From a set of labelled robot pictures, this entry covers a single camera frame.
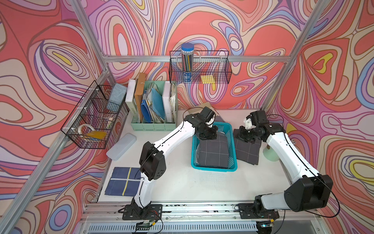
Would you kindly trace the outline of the teal plastic basket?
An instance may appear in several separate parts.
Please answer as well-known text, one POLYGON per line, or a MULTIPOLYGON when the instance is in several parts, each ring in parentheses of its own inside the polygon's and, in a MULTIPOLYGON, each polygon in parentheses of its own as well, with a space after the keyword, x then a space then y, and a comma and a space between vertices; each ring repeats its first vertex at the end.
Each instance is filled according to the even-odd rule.
POLYGON ((238 165, 232 126, 225 122, 213 125, 218 127, 215 140, 200 141, 193 136, 191 165, 197 170, 234 172, 238 165))

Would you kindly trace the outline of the brown cardboard folder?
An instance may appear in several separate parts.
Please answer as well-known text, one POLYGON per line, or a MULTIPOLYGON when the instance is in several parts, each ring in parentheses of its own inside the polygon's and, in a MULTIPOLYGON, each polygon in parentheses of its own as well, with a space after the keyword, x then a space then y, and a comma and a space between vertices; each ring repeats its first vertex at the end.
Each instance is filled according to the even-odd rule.
POLYGON ((134 99, 137 107, 137 113, 138 113, 138 120, 141 123, 143 120, 143 114, 141 111, 141 103, 143 99, 143 93, 144 93, 144 87, 145 87, 145 81, 147 79, 147 74, 145 73, 139 73, 137 76, 137 84, 136 89, 134 93, 134 99))

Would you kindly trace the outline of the blue folder in organizer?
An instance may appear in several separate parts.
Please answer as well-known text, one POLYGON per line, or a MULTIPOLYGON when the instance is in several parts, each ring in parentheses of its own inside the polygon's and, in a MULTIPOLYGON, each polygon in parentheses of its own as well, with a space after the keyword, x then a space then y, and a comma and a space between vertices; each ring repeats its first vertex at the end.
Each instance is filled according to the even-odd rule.
POLYGON ((165 110, 162 97, 157 88, 149 88, 144 91, 141 103, 143 122, 165 123, 165 110))

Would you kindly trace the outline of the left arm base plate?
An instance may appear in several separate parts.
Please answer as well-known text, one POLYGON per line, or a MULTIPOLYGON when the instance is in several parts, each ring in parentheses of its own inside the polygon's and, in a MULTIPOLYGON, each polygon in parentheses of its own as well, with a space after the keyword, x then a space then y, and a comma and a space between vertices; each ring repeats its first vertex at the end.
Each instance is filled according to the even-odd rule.
POLYGON ((137 206, 137 204, 126 205, 122 211, 123 220, 157 220, 162 217, 162 204, 149 204, 145 208, 137 206))

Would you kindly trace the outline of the mint green file organizer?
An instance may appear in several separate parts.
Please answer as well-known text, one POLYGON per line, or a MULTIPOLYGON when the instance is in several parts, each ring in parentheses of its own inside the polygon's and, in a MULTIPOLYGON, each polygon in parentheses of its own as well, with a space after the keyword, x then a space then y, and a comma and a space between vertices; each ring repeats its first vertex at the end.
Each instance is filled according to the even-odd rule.
POLYGON ((176 128, 176 88, 168 81, 141 81, 133 100, 136 112, 134 131, 172 131, 176 128))

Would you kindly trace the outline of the beige and grey cloth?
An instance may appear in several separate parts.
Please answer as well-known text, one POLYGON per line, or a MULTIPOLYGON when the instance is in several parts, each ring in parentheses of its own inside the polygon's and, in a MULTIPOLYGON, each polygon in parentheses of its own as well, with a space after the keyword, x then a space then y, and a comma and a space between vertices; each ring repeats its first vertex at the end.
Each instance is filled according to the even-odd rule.
POLYGON ((202 103, 202 104, 190 109, 190 114, 200 113, 203 110, 204 107, 208 107, 209 109, 211 109, 216 114, 215 121, 226 122, 222 118, 222 116, 219 114, 219 112, 217 110, 215 110, 209 102, 202 103))

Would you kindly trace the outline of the green pen cup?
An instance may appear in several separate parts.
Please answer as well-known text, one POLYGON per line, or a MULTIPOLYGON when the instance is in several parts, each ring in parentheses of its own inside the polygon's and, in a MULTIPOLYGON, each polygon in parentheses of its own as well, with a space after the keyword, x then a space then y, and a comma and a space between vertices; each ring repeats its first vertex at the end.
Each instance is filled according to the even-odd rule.
POLYGON ((263 155, 264 157, 269 160, 269 161, 272 161, 272 162, 276 162, 276 161, 279 161, 279 156, 278 154, 275 152, 275 150, 270 147, 269 145, 267 145, 264 149, 263 149, 263 155))

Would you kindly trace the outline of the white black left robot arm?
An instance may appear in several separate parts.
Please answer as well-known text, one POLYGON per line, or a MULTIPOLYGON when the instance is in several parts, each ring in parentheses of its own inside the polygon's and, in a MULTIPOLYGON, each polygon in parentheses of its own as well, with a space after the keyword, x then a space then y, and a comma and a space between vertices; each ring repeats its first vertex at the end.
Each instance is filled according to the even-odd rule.
POLYGON ((140 176, 140 184, 131 204, 142 211, 151 203, 154 181, 166 172, 169 154, 183 141, 196 135, 200 140, 217 138, 218 128, 213 126, 216 113, 203 108, 200 113, 189 114, 183 122, 166 137, 154 143, 147 141, 140 155, 140 168, 136 173, 140 176))

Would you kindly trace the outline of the blue capped pencil tube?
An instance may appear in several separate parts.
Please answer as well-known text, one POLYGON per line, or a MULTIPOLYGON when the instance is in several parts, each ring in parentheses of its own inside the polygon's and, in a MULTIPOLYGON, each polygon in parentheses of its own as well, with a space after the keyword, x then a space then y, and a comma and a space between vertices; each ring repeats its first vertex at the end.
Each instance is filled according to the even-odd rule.
POLYGON ((194 45, 183 43, 181 45, 183 82, 191 82, 193 69, 194 45))

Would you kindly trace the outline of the navy blue cloth yellow stripe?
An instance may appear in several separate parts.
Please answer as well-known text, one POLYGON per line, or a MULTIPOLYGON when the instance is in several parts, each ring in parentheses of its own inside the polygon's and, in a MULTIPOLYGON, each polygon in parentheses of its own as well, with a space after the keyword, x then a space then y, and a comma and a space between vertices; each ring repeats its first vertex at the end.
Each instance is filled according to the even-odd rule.
POLYGON ((105 190, 107 196, 134 197, 140 185, 139 168, 115 167, 105 190))

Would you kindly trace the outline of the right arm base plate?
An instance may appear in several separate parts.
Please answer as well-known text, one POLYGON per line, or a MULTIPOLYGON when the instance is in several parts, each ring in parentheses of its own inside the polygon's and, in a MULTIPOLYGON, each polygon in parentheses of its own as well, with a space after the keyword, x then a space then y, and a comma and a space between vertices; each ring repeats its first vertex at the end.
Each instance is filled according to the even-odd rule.
POLYGON ((241 219, 268 219, 277 220, 279 213, 275 210, 267 210, 257 203, 239 203, 234 207, 241 219))

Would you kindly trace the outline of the grey blue sponge cloth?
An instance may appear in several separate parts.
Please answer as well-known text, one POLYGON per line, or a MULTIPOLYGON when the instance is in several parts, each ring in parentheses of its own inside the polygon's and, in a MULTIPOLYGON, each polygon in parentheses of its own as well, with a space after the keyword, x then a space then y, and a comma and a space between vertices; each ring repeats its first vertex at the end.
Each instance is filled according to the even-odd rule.
POLYGON ((127 87, 116 83, 112 88, 106 108, 110 111, 117 112, 126 96, 126 92, 127 87))

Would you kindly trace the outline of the dark grey grid cloth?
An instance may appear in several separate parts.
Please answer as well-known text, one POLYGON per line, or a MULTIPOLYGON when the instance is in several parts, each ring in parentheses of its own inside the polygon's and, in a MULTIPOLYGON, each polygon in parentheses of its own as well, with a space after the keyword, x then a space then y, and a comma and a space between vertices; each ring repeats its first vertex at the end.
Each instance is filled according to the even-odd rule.
POLYGON ((215 140, 202 140, 197 146, 196 163, 199 167, 227 169, 228 139, 223 132, 215 140))
POLYGON ((255 139, 255 141, 251 143, 240 140, 238 138, 239 129, 233 130, 233 136, 237 160, 241 160, 252 165, 258 165, 262 141, 260 139, 255 139))

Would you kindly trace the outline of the white plastic pencil case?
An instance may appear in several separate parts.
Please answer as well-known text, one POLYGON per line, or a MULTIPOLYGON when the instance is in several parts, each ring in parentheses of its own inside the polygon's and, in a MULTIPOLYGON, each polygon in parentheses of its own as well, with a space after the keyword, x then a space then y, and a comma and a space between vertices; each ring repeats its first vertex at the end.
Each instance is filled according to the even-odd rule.
POLYGON ((137 138, 131 133, 125 134, 112 148, 106 152, 106 156, 113 161, 119 160, 136 142, 137 138))

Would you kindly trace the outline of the white tape roll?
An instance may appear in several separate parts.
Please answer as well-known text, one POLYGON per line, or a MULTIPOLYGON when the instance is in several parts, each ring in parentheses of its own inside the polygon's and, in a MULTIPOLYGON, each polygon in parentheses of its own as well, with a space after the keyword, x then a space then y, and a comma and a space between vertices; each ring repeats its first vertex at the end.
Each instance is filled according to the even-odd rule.
POLYGON ((78 127, 78 134, 79 135, 85 135, 87 133, 90 133, 92 131, 94 131, 95 128, 89 124, 81 124, 79 127, 78 127))

